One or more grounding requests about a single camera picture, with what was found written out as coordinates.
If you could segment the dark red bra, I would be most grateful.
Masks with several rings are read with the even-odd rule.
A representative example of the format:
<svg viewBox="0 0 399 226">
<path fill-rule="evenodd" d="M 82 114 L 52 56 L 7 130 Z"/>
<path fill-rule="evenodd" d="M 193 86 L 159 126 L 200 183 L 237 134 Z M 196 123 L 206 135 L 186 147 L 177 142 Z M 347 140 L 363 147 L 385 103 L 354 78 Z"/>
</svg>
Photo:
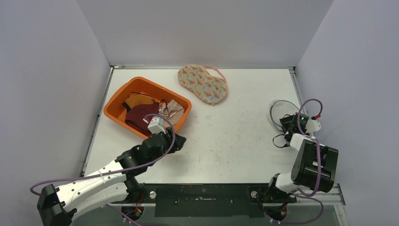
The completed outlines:
<svg viewBox="0 0 399 226">
<path fill-rule="evenodd" d="M 125 123 L 145 136 L 149 136 L 151 132 L 147 129 L 148 124 L 144 119 L 152 118 L 145 117 L 148 114 L 158 114 L 160 103 L 153 100 L 132 100 L 125 101 L 122 105 L 127 110 Z"/>
</svg>

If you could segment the floral padded bra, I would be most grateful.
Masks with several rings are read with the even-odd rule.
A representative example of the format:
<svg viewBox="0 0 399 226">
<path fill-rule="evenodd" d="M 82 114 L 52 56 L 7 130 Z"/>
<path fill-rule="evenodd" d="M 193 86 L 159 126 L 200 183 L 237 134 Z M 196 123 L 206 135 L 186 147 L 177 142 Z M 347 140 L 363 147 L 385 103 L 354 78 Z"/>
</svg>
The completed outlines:
<svg viewBox="0 0 399 226">
<path fill-rule="evenodd" d="M 225 76 L 212 66 L 186 65 L 177 72 L 177 80 L 180 85 L 209 105 L 219 104 L 228 95 Z"/>
</svg>

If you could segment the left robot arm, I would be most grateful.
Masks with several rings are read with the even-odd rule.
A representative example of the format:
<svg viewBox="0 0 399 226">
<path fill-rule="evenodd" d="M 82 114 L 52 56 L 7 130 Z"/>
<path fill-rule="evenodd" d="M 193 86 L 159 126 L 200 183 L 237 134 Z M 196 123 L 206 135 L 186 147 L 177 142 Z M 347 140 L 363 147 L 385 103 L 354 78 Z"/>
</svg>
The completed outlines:
<svg viewBox="0 0 399 226">
<path fill-rule="evenodd" d="M 109 203 L 140 201 L 144 197 L 143 185 L 136 176 L 159 158 L 181 150 L 186 140 L 171 129 L 151 134 L 140 145 L 86 177 L 43 187 L 37 203 L 43 225 L 69 226 L 81 215 Z"/>
</svg>

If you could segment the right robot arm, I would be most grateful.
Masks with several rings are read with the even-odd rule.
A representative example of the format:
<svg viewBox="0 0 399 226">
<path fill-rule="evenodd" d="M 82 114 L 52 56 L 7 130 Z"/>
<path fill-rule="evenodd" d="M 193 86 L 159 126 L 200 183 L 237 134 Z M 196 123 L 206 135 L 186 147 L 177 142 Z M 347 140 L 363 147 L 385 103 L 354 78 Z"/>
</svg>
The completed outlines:
<svg viewBox="0 0 399 226">
<path fill-rule="evenodd" d="M 282 148 L 297 152 L 292 170 L 276 174 L 266 188 L 266 196 L 272 202 L 286 200 L 295 192 L 309 197 L 316 192 L 328 193 L 335 183 L 338 150 L 316 141 L 307 133 L 309 117 L 303 114 L 284 115 L 280 118 Z"/>
</svg>

